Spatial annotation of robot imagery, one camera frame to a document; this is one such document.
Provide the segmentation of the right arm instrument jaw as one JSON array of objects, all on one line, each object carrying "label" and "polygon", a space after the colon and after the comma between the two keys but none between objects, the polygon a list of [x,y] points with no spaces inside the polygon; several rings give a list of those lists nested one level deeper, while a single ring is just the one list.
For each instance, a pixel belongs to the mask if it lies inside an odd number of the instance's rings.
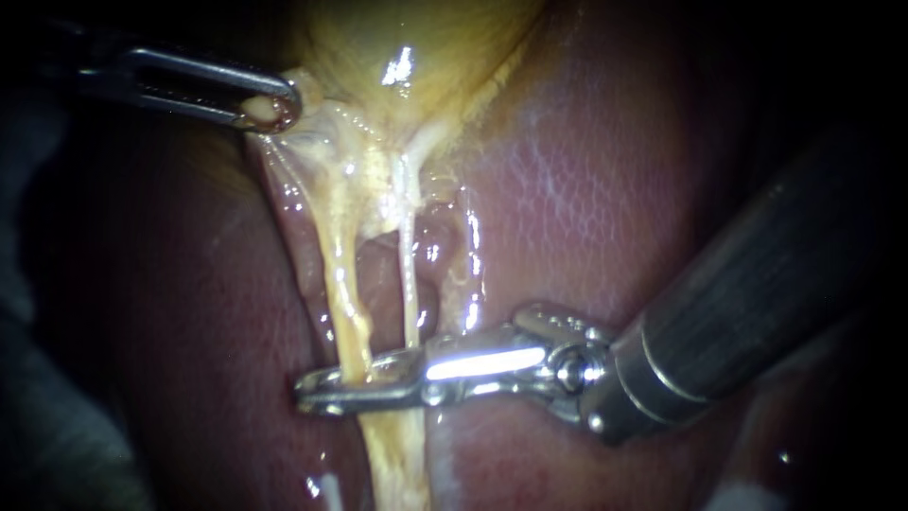
[{"label": "right arm instrument jaw", "polygon": [[300,388],[294,391],[294,399],[299,412],[330,417],[426,406],[419,386]]},{"label": "right arm instrument jaw", "polygon": [[371,366],[358,379],[347,379],[339,365],[312,370],[296,379],[297,391],[320,391],[343,384],[365,385],[399,381],[425,358],[423,347],[399,348],[372,358]]}]

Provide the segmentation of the left arm instrument jaw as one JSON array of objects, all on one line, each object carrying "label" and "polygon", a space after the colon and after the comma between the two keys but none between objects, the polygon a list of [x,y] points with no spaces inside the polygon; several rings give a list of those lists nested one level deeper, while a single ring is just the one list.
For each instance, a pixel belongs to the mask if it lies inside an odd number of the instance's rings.
[{"label": "left arm instrument jaw", "polygon": [[128,47],[92,69],[90,96],[265,134],[288,130],[304,109],[279,75],[154,46]]}]

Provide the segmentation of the right arm instrument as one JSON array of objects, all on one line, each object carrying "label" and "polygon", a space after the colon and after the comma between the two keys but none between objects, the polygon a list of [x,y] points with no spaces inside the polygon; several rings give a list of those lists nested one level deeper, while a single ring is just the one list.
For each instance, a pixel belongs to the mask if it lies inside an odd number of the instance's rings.
[{"label": "right arm instrument", "polygon": [[520,308],[511,322],[427,349],[429,406],[482,396],[535,399],[608,446],[689,424],[711,405],[659,362],[640,314],[614,333],[553,303]]}]

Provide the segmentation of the left arm instrument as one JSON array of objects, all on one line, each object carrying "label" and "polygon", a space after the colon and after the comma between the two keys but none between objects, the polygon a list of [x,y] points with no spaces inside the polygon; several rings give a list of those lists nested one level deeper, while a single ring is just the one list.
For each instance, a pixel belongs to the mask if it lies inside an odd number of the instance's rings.
[{"label": "left arm instrument", "polygon": [[39,20],[39,81],[89,97],[133,97],[135,72],[126,55],[130,33],[75,21]]}]

